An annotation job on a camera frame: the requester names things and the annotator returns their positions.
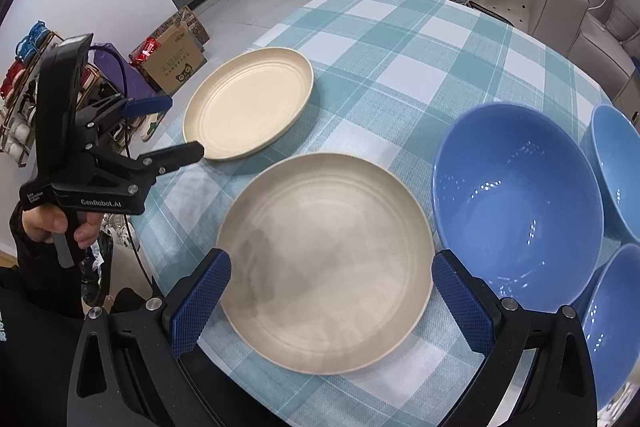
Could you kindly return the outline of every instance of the blue gripper pad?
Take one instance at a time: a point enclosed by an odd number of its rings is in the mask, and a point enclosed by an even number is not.
[[[220,250],[172,315],[169,344],[176,360],[195,347],[230,279],[231,259]]]
[[[123,118],[137,118],[155,112],[168,111],[173,105],[174,101],[170,96],[158,95],[153,98],[143,98],[142,100],[127,102],[127,105],[120,111],[120,115]]]
[[[482,304],[443,254],[433,258],[431,274],[466,343],[487,357],[494,347],[494,324]]]

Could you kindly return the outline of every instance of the screw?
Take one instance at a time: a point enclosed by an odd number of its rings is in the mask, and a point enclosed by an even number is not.
[[[568,319],[575,318],[575,310],[571,306],[562,306],[562,315]]]
[[[89,315],[90,319],[97,319],[100,315],[102,315],[102,308],[100,308],[100,306],[94,306],[89,310],[89,313],[87,313],[87,315]]]
[[[160,306],[162,306],[162,299],[158,297],[149,299],[145,304],[145,308],[150,312],[156,311]]]
[[[516,299],[512,299],[511,297],[506,297],[500,302],[502,303],[502,307],[510,312],[516,311],[518,309],[518,302],[516,301]]]

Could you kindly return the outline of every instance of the blue bowl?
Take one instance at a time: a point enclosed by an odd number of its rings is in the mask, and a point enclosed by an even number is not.
[[[573,302],[598,261],[593,171],[569,135],[529,107],[491,103],[460,117],[436,156],[433,210],[443,246],[529,310]]]
[[[604,266],[582,320],[598,410],[626,382],[640,354],[640,247],[621,247]]]
[[[640,245],[640,135],[616,108],[597,105],[580,144],[596,174],[605,234]]]

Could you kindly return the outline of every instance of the gray sofa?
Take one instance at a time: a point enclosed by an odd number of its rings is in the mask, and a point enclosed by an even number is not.
[[[609,98],[640,57],[640,0],[533,0],[528,33],[587,73]]]

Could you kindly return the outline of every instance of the table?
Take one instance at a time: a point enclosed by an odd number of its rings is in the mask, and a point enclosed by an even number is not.
[[[319,150],[366,158],[409,187],[435,231],[434,157],[465,111],[495,100],[523,103],[579,141],[593,106],[610,103],[596,82],[540,42],[445,0],[313,0],[252,47],[263,46],[309,58],[316,76],[310,103],[289,132],[248,158],[203,160],[158,178],[133,223],[165,293],[215,245],[240,191],[283,158]],[[177,118],[156,148],[182,142],[181,126]],[[615,248],[606,241],[601,262]],[[435,288],[407,340],[349,375],[301,375],[268,362],[220,307],[198,343],[244,390],[300,427],[435,426],[482,361]],[[496,420],[507,418],[531,358],[524,354]]]

